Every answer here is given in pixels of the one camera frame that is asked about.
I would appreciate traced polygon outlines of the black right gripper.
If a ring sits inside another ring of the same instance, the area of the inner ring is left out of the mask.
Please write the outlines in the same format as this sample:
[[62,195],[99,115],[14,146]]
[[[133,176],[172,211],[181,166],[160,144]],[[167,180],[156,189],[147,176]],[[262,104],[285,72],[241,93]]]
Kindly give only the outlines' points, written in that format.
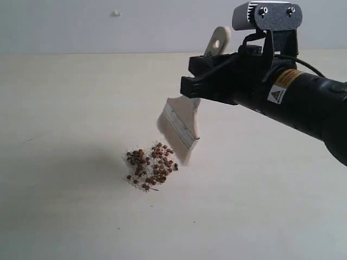
[[242,106],[293,106],[293,82],[300,75],[297,31],[256,30],[237,53],[189,58],[191,76],[181,77],[180,93],[190,99]]

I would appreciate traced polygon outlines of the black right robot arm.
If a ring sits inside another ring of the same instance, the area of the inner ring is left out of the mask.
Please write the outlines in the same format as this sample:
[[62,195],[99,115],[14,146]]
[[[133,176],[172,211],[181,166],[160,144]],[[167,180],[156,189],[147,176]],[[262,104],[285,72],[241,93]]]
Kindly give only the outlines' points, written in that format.
[[237,52],[189,60],[188,98],[240,105],[322,141],[346,163],[346,83],[297,69],[296,32],[248,35]]

